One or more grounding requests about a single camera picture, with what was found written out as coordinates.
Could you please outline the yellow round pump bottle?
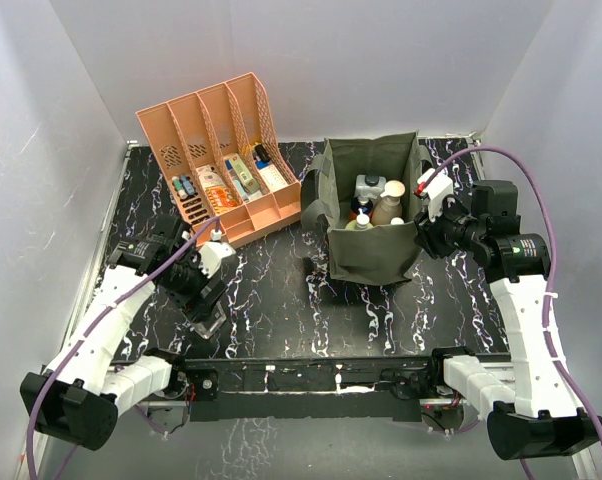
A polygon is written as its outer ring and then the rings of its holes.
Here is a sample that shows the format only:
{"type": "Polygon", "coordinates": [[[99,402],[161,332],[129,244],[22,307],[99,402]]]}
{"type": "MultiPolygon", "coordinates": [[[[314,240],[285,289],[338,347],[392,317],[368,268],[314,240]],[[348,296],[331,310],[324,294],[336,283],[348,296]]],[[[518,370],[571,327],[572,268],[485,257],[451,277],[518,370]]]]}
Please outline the yellow round pump bottle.
{"type": "Polygon", "coordinates": [[[359,213],[354,219],[350,220],[345,226],[346,230],[365,231],[373,227],[370,217],[365,213],[359,213]]]}

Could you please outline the white rectangular bottle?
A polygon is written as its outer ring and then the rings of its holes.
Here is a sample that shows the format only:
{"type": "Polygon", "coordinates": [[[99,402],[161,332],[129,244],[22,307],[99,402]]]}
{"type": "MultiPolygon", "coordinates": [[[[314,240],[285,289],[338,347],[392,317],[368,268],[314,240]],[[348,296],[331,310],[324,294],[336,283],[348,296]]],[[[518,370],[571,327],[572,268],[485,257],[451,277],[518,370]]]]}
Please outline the white rectangular bottle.
{"type": "Polygon", "coordinates": [[[378,198],[385,190],[387,180],[379,175],[358,175],[355,181],[355,197],[378,198]]]}

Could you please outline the clear twin bottle pack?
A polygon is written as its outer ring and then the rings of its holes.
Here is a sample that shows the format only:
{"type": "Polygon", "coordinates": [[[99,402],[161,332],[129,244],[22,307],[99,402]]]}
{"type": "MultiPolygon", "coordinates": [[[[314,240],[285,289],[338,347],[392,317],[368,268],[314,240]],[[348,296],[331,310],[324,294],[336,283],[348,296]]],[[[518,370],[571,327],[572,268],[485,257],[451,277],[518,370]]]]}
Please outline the clear twin bottle pack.
{"type": "Polygon", "coordinates": [[[203,322],[193,323],[191,330],[204,340],[210,340],[221,326],[225,323],[227,316],[220,303],[217,303],[210,316],[203,322]]]}

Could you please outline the brown pump bottle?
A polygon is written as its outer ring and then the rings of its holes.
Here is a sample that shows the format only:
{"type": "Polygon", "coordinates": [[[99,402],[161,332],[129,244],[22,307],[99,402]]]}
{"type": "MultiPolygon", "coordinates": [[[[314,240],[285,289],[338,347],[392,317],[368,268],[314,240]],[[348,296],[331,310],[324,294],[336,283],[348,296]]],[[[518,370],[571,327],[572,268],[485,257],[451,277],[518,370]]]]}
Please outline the brown pump bottle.
{"type": "Polygon", "coordinates": [[[401,199],[405,195],[405,185],[397,180],[388,181],[380,200],[377,202],[371,217],[373,226],[388,225],[394,218],[402,216],[403,207],[401,199]]]}

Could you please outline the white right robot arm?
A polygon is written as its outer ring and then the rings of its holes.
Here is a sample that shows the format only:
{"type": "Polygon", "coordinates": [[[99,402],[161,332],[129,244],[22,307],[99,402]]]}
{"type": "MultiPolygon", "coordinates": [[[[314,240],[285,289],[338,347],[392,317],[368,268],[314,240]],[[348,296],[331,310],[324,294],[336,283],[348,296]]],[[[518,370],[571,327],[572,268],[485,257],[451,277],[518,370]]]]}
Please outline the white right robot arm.
{"type": "Polygon", "coordinates": [[[465,207],[447,178],[419,181],[425,206],[415,218],[416,242],[431,257],[457,251],[483,269],[501,313],[514,381],[507,385],[465,346],[436,348],[428,388],[458,392],[486,420],[490,443],[503,460],[573,456],[598,440],[594,421],[554,366],[558,351],[545,336],[555,321],[542,321],[551,260],[544,239],[523,234],[518,190],[510,181],[479,181],[465,207]]]}

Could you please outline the green canvas bag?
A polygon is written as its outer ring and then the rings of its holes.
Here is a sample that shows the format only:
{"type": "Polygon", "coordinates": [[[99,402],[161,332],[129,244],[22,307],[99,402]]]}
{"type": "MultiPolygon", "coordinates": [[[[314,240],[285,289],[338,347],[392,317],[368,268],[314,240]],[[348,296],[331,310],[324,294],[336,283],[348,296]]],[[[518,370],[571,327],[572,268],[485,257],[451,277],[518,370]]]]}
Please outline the green canvas bag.
{"type": "Polygon", "coordinates": [[[330,276],[365,285],[405,281],[421,252],[415,243],[414,217],[423,201],[413,195],[428,152],[416,132],[376,139],[327,139],[302,181],[301,225],[307,231],[325,228],[330,276]],[[403,223],[363,231],[345,228],[356,177],[377,175],[406,187],[400,198],[403,223]]]}

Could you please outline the orange blue pump bottle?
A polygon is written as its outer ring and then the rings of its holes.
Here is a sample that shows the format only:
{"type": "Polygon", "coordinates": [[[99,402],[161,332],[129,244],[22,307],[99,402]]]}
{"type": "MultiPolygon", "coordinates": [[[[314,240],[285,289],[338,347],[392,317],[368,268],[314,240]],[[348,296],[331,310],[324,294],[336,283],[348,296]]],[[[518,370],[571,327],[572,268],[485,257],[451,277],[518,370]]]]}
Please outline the orange blue pump bottle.
{"type": "Polygon", "coordinates": [[[356,196],[352,199],[350,204],[349,219],[355,220],[360,213],[363,213],[370,217],[373,209],[374,202],[371,198],[367,196],[356,196]]]}

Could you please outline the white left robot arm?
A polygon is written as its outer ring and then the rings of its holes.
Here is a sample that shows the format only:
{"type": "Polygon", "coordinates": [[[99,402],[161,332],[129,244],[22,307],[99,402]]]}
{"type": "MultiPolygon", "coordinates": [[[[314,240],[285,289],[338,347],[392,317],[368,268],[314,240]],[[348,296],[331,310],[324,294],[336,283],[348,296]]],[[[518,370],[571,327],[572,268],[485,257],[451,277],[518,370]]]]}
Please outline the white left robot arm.
{"type": "Polygon", "coordinates": [[[75,332],[42,372],[29,372],[21,382],[31,431],[95,451],[118,418],[146,397],[175,399],[185,392],[188,376],[174,353],[149,349],[119,372],[110,364],[134,317],[157,291],[200,337],[212,337],[225,320],[221,267],[235,253],[222,236],[216,218],[193,231],[180,218],[161,216],[147,235],[119,241],[75,332]]]}

